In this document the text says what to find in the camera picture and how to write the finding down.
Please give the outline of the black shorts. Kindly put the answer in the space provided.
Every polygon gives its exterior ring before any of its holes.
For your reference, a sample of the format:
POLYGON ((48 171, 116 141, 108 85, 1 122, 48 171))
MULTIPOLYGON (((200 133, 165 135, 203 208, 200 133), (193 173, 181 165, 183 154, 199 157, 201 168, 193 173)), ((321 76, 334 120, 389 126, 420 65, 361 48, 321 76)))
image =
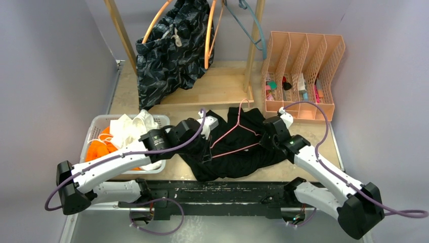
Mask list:
POLYGON ((264 133, 265 118, 258 108, 239 111, 238 107, 230 107, 227 120, 212 110, 206 115, 213 116, 219 121, 219 125, 210 132, 211 143, 235 126, 238 117, 240 124, 251 131, 241 127, 235 128, 211 149, 212 160, 206 163, 198 163, 190 155, 181 154, 180 157, 191 168, 197 181, 245 177, 260 168, 286 160, 286 155, 282 151, 266 150, 259 145, 261 135, 264 133))

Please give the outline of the white plastic basket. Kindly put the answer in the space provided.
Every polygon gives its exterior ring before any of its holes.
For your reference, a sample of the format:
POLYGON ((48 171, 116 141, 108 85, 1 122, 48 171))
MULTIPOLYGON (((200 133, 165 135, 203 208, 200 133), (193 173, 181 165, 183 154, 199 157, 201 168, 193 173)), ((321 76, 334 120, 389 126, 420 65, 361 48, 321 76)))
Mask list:
MULTIPOLYGON (((128 116, 130 118, 134 118, 136 115, 128 115, 128 116)), ((99 115, 93 119, 90 125, 90 128, 87 132, 85 143, 83 145, 83 149, 81 152, 81 156, 80 156, 81 163, 85 163, 84 157, 87 152, 88 142, 92 139, 97 138, 98 135, 101 134, 103 130, 109 127, 111 120, 119 119, 120 117, 121 115, 117 115, 117 114, 116 115, 99 115)), ((170 120, 166 115, 154 114, 153 117, 154 117, 154 120, 160 125, 160 128, 164 126, 168 126, 170 124, 170 120)))

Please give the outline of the pink plastic file organizer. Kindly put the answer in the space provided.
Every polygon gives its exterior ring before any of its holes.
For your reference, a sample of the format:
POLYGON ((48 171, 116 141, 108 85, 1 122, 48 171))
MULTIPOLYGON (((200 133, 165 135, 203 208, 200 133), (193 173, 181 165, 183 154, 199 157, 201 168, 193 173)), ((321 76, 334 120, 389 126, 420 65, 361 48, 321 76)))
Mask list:
POLYGON ((345 50, 341 35, 272 31, 261 69, 263 115, 275 116, 286 107, 295 120, 332 121, 331 82, 345 50), (272 90, 274 101, 266 100, 270 81, 277 84, 272 90))

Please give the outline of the white shorts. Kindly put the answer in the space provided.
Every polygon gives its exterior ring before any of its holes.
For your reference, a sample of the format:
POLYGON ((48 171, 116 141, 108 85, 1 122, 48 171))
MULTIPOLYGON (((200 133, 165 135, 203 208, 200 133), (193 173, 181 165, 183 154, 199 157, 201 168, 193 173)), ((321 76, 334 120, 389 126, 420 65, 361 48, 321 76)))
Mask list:
POLYGON ((154 120, 146 110, 141 110, 134 118, 123 114, 119 119, 110 121, 109 134, 112 136, 110 142, 117 149, 136 142, 140 137, 152 129, 159 129, 160 125, 154 120))

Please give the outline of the orange shorts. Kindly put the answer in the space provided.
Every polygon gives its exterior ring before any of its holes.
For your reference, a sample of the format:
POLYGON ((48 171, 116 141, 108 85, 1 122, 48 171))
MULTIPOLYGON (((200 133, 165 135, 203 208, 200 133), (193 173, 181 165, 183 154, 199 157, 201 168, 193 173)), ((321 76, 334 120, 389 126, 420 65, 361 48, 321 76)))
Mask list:
POLYGON ((97 138, 88 142, 84 161, 90 162, 119 149, 123 149, 138 140, 141 135, 142 131, 136 128, 114 128, 113 125, 111 125, 103 130, 97 138))

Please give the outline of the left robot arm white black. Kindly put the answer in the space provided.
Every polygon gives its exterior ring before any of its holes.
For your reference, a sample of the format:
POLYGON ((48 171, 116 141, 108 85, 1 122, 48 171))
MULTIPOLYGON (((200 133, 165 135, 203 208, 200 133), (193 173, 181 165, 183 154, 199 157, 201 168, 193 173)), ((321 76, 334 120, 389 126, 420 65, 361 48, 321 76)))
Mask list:
POLYGON ((99 203, 121 201, 145 207, 151 193, 142 180, 112 182, 111 179, 133 168, 154 164, 176 154, 203 156, 209 149, 210 132, 219 122, 212 116, 182 120, 143 134, 125 148, 90 162, 57 165, 56 189, 59 209, 64 215, 80 213, 99 203))

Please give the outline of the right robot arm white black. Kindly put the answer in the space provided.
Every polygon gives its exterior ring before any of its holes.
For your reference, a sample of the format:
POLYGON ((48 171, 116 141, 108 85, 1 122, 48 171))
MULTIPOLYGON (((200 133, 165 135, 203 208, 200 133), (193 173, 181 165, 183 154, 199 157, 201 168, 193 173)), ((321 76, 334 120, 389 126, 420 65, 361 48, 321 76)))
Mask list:
POLYGON ((319 188, 297 177, 284 186, 284 199, 290 206, 299 203, 313 206, 337 220, 342 230, 354 239, 361 239, 384 219, 380 207, 379 188, 369 182, 364 185, 320 155, 301 135, 291 135, 287 114, 263 121, 263 148, 282 152, 287 159, 304 169, 324 187, 319 188))

